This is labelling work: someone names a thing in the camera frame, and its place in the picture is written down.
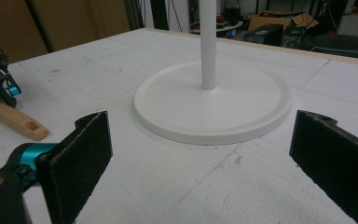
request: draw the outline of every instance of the white table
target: white table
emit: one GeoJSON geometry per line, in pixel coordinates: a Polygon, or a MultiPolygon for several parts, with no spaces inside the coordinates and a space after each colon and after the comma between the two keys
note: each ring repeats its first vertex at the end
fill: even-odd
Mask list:
{"type": "MultiPolygon", "coordinates": [[[[290,85],[292,109],[278,129],[206,147],[164,139],[139,122],[138,86],[199,60],[197,35],[136,30],[10,65],[23,90],[17,108],[50,130],[42,142],[61,142],[83,116],[109,114],[114,156],[77,223],[354,223],[296,166],[289,147],[298,109],[358,136],[358,60],[232,40],[219,40],[217,52],[290,85]]],[[[0,123],[0,167],[29,142],[0,123]]],[[[24,198],[34,223],[50,222],[41,188],[24,198]]]]}

